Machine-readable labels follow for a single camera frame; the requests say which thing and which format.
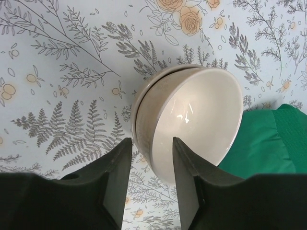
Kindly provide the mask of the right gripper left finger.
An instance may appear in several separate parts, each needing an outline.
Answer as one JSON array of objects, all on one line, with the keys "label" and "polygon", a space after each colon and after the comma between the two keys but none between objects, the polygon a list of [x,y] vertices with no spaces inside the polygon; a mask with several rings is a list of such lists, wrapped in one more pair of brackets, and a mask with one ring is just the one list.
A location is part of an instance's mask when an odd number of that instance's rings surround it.
[{"label": "right gripper left finger", "polygon": [[57,180],[35,173],[0,175],[3,230],[119,230],[126,202],[132,141]]}]

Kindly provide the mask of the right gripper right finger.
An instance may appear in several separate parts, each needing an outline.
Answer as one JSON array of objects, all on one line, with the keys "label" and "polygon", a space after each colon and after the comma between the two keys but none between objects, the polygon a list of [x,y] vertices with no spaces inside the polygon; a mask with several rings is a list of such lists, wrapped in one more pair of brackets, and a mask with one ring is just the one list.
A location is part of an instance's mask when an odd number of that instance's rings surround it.
[{"label": "right gripper right finger", "polygon": [[173,165],[184,230],[304,230],[307,176],[229,174],[173,138]]}]

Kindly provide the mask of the tan bowl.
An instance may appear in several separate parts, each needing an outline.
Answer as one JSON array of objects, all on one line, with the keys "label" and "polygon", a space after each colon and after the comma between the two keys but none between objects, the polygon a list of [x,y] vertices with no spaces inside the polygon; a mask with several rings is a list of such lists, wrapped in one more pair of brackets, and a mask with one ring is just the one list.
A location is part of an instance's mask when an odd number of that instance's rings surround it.
[{"label": "tan bowl", "polygon": [[136,147],[156,177],[174,184],[173,138],[219,165],[235,140],[242,114],[241,87],[229,71],[177,71],[160,79],[144,96],[136,118]]}]

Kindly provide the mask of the cream bowl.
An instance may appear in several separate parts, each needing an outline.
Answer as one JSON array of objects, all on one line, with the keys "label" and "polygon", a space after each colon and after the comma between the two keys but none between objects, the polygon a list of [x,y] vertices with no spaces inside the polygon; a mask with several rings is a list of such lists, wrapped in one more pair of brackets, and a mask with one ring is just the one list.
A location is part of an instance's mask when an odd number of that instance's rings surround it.
[{"label": "cream bowl", "polygon": [[185,70],[185,69],[193,69],[193,68],[204,68],[204,66],[196,65],[196,64],[183,64],[183,65],[177,65],[172,67],[167,67],[165,69],[162,69],[155,74],[153,74],[151,77],[145,80],[143,85],[139,88],[137,93],[135,94],[135,99],[131,107],[131,114],[130,114],[130,120],[131,120],[131,132],[134,139],[135,144],[137,144],[137,134],[136,134],[136,118],[137,118],[137,112],[140,107],[140,104],[146,95],[146,93],[156,84],[160,79],[163,77],[175,73],[177,71]]}]

